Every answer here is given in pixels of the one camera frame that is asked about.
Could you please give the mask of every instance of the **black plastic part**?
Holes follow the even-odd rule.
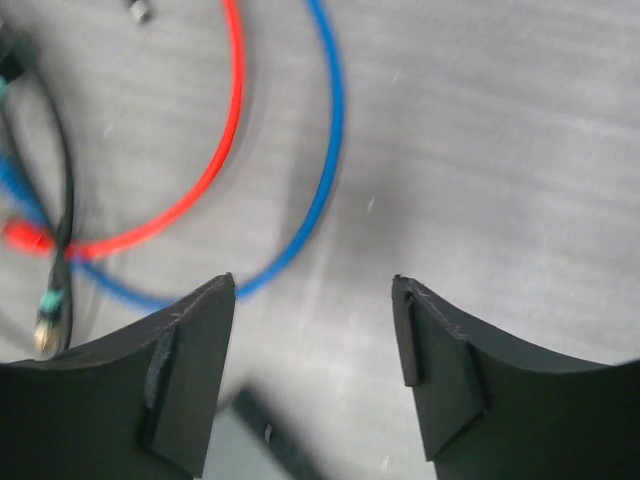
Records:
[[[0,365],[2,478],[200,477],[234,305],[218,277],[55,360]]]
[[[25,74],[25,42],[19,32],[0,18],[0,77],[11,83]]]
[[[236,397],[233,408],[257,439],[269,450],[293,480],[323,480],[319,470],[274,417],[258,396],[245,389]]]
[[[392,296],[440,480],[640,478],[640,361],[609,367],[538,347],[412,279],[396,277]],[[413,363],[425,372],[417,381]]]

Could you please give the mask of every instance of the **blue wire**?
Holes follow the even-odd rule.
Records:
[[[271,283],[274,278],[285,270],[296,256],[301,252],[309,241],[314,228],[318,224],[322,211],[329,200],[331,189],[338,171],[340,150],[342,147],[342,137],[344,129],[344,85],[342,80],[342,67],[338,47],[334,39],[333,29],[329,22],[328,15],[322,0],[306,0],[309,10],[316,23],[316,27],[322,38],[327,65],[329,68],[329,79],[332,92],[332,113],[331,127],[329,132],[329,145],[325,158],[324,168],[318,183],[316,194],[313,197],[307,216],[302,225],[292,238],[291,242],[277,256],[273,262],[255,277],[246,283],[239,285],[236,290],[236,297],[244,300],[257,290]],[[72,260],[71,267],[74,270],[84,273],[93,280],[100,289],[107,295],[119,300],[122,303],[142,309],[147,312],[155,312],[171,305],[175,300],[160,299],[136,292],[127,286],[113,280],[91,263]]]
[[[38,226],[47,224],[47,217],[35,193],[27,186],[22,173],[2,153],[0,153],[0,187],[29,222]]]

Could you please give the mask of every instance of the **table surface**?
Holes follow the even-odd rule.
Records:
[[[76,140],[79,232],[138,225],[178,199],[217,145],[229,93],[211,0],[6,0],[36,33]],[[416,277],[527,340],[600,362],[640,353],[640,20],[635,2],[328,0],[348,120],[322,228],[239,305],[222,399],[249,382],[338,480],[435,478],[403,387],[391,279]],[[304,2],[242,1],[249,85],[233,157],[178,225],[106,263],[159,294],[287,242],[313,195],[329,107]],[[12,98],[50,198],[57,157],[31,86]],[[0,213],[8,213],[5,203]],[[0,248],[2,360],[25,356],[48,265]],[[78,279],[76,341],[139,314]]]

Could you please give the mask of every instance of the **red wire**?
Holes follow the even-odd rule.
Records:
[[[244,40],[242,23],[235,0],[221,0],[231,44],[231,101],[227,123],[209,166],[197,183],[178,203],[153,220],[115,237],[88,243],[73,243],[67,255],[95,259],[122,252],[149,240],[182,217],[206,192],[224,165],[238,129],[244,88]],[[5,225],[2,236],[11,247],[33,255],[47,254],[54,248],[53,239],[43,229],[33,228],[22,219],[13,219]]]

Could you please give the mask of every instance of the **cable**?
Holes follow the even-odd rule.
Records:
[[[69,144],[62,115],[60,114],[51,88],[37,65],[31,64],[28,59],[19,57],[21,66],[26,71],[30,69],[44,94],[48,104],[53,123],[60,140],[62,150],[62,165],[64,174],[63,214],[54,228],[51,217],[42,208],[37,191],[29,175],[26,163],[22,158],[18,142],[16,141],[11,116],[5,103],[6,96],[2,98],[0,115],[7,134],[8,147],[12,157],[0,158],[0,184],[4,190],[17,201],[27,218],[39,228],[49,232],[54,239],[56,253],[54,254],[51,272],[49,274],[48,288],[42,297],[38,309],[36,323],[36,340],[40,353],[44,358],[50,358],[64,350],[71,344],[73,334],[73,288],[69,264],[64,252],[71,243],[73,237],[74,209],[75,209],[75,182],[73,173],[73,156]]]
[[[300,228],[280,255],[278,255],[258,275],[237,288],[236,296],[239,300],[246,299],[255,291],[269,284],[280,272],[291,264],[295,257],[304,248],[306,243],[309,241],[314,228],[318,224],[322,211],[329,200],[338,170],[345,116],[344,85],[340,56],[332,33],[329,18],[322,5],[322,1],[306,1],[324,45],[329,69],[329,80],[331,84],[332,118],[325,164],[315,196],[313,197],[309,211],[307,212]],[[79,269],[85,273],[108,295],[136,308],[140,308],[145,311],[156,311],[172,304],[175,301],[154,298],[135,292],[127,286],[109,278],[90,263],[73,261],[72,266],[73,268]]]
[[[238,129],[245,77],[245,52],[240,13],[235,0],[222,0],[222,4],[227,19],[231,44],[231,100],[220,144],[209,166],[191,190],[166,212],[144,225],[109,239],[88,243],[72,243],[66,250],[67,256],[93,260],[130,249],[156,236],[193,207],[220,172],[229,155]],[[55,242],[46,230],[34,228],[23,219],[14,219],[7,222],[2,235],[9,246],[29,254],[43,255],[50,253],[55,246]]]

